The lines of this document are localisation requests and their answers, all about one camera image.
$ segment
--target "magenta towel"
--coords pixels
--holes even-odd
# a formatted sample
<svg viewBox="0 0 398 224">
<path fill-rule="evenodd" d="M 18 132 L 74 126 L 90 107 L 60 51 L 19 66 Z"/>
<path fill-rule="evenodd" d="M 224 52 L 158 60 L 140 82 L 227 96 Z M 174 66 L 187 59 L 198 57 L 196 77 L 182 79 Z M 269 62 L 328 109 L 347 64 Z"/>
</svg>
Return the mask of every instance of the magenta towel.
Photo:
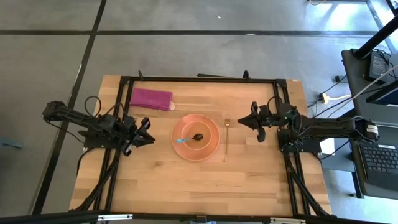
<svg viewBox="0 0 398 224">
<path fill-rule="evenodd" d="M 168 111 L 173 93 L 169 91 L 135 88 L 130 105 Z"/>
</svg>

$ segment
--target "fork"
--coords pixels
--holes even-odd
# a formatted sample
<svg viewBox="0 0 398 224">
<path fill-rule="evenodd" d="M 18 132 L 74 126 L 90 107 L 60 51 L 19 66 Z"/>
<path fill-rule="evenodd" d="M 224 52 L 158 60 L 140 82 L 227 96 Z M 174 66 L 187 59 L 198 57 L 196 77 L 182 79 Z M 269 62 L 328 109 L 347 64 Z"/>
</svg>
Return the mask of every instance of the fork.
<svg viewBox="0 0 398 224">
<path fill-rule="evenodd" d="M 224 162 L 226 161 L 226 156 L 228 155 L 228 129 L 229 125 L 231 124 L 231 120 L 229 118 L 229 115 L 227 114 L 225 116 L 224 124 L 226 126 L 226 149 L 225 149 L 225 156 L 224 156 Z"/>
</svg>

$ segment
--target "blue spoon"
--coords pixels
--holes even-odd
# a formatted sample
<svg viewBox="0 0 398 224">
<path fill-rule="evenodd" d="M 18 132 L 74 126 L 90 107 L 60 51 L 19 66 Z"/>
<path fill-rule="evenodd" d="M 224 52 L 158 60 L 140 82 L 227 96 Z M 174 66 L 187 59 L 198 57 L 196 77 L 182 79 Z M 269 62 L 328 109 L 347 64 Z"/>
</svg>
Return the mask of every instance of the blue spoon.
<svg viewBox="0 0 398 224">
<path fill-rule="evenodd" d="M 203 139 L 203 135 L 202 134 L 196 134 L 196 135 L 193 136 L 193 138 L 190 138 L 190 139 L 177 139 L 176 141 L 177 141 L 177 143 L 181 143 L 181 142 L 189 141 L 191 139 L 199 141 L 199 140 Z"/>
</svg>

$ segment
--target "orange plate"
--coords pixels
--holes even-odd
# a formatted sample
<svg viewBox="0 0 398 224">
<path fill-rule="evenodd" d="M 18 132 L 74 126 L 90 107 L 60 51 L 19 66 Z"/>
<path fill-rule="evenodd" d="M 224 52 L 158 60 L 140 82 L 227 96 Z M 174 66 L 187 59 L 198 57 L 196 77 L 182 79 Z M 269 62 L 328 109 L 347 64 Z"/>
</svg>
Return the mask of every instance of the orange plate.
<svg viewBox="0 0 398 224">
<path fill-rule="evenodd" d="M 177 143 L 177 139 L 192 138 L 195 134 L 202 134 L 203 139 Z M 183 117 L 174 126 L 172 132 L 174 150 L 189 161 L 202 161 L 209 158 L 217 150 L 219 143 L 220 132 L 216 123 L 201 114 L 190 114 Z"/>
</svg>

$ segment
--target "wooden tabletop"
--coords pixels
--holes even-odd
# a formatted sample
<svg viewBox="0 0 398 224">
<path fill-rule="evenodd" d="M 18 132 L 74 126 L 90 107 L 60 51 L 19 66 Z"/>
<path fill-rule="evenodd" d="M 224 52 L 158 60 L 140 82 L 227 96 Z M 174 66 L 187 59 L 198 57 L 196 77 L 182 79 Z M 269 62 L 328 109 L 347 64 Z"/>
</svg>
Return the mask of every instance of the wooden tabletop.
<svg viewBox="0 0 398 224">
<path fill-rule="evenodd" d="M 119 79 L 116 75 L 104 76 L 99 91 L 102 113 L 114 105 Z M 287 80 L 287 84 L 291 104 L 297 106 L 301 114 L 307 114 L 301 81 Z M 292 215 L 276 128 L 266 128 L 266 140 L 258 143 L 257 132 L 237 122 L 250 113 L 252 101 L 264 105 L 274 96 L 271 84 L 139 81 L 134 82 L 134 88 L 171 91 L 176 108 L 159 111 L 130 107 L 129 114 L 137 117 L 139 122 L 143 117 L 149 117 L 152 126 L 148 132 L 156 142 L 134 148 L 129 157 L 121 157 L 111 207 L 113 212 Z M 276 111 L 275 103 L 270 109 Z M 194 113 L 211 118 L 220 130 L 217 151 L 203 162 L 182 159 L 170 140 L 177 121 Z M 226 115 L 231 118 L 231 126 L 229 152 L 223 162 Z M 95 149 L 83 158 L 70 208 L 79 206 L 93 190 L 100 176 L 103 154 L 104 149 Z M 300 155 L 306 186 L 323 209 L 331 212 L 319 161 L 311 154 Z M 299 211 L 302 212 L 299 192 L 296 186 Z"/>
</svg>

